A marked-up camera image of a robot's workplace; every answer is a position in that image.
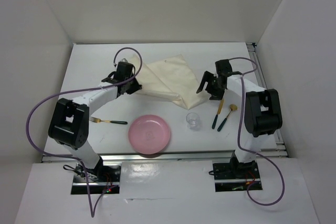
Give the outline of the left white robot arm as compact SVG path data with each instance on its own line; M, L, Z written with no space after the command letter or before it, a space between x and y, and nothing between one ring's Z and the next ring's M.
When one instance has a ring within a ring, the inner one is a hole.
M83 163L78 169L91 181L105 179L111 169L103 165L103 160L91 147L89 118L99 108L123 94L133 94L142 89L134 77L135 66L119 62L116 71L102 80L98 90L87 92L71 100L61 98L55 106L48 135L64 146L74 157Z

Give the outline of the gold knife green handle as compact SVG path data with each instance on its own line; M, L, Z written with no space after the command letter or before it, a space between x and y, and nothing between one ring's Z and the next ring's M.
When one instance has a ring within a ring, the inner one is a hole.
M216 123L217 123L217 120L218 120L218 116L220 115L221 113L221 110L222 110L222 107L223 107L223 104L224 104L224 99L221 99L220 103L219 103L219 106L218 106L218 109L217 109L217 113L214 117L214 120L212 122L212 129L214 129L216 127Z

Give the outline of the gold fork green handle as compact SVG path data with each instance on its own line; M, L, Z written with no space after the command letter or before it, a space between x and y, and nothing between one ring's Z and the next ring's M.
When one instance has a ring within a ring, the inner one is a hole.
M94 123L111 123L111 124L120 124L120 125L127 125L127 121L116 121L116 120L102 120L99 118L95 117L90 117L89 121L94 122Z

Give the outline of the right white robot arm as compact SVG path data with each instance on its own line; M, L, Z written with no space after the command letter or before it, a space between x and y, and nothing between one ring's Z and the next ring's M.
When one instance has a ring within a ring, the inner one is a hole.
M234 71L224 59L215 62L216 73L205 71L197 93L205 90L211 100L221 100L229 90L241 97L237 148L229 161L229 173L235 178L246 178L256 168L256 157L266 139L282 127L279 94L275 89L260 87Z

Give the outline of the gold spoon green handle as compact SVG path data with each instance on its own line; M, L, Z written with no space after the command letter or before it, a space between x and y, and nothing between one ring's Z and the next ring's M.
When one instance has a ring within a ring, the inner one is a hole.
M235 104L231 104L231 105L229 106L229 109L230 109L229 113L226 115L226 117L223 119L223 121L221 122L221 124L220 124L219 127L217 128L217 131L218 131L218 132L220 132L220 131L222 130L222 128L224 127L225 123L227 122L229 116L230 116L233 112L237 111L238 107L237 107L237 105L235 105Z

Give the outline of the clear drinking glass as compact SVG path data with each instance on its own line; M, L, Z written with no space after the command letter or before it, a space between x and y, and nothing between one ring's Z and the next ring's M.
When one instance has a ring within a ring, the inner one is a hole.
M190 130L198 131L201 126L200 117L197 113L191 112L186 116L187 126Z

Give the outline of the cream cloth placemat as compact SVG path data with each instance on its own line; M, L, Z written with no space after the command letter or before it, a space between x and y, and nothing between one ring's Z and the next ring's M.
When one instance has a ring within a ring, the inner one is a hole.
M182 55L143 63L136 79L142 85L138 94L166 99L187 110L208 99L206 92L196 92L199 82Z

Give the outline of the pink plate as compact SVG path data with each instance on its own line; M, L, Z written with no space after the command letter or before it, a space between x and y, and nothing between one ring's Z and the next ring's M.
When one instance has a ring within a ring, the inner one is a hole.
M170 138L170 126L157 115L138 117L128 130L128 140L132 148L144 155L161 152L168 145Z

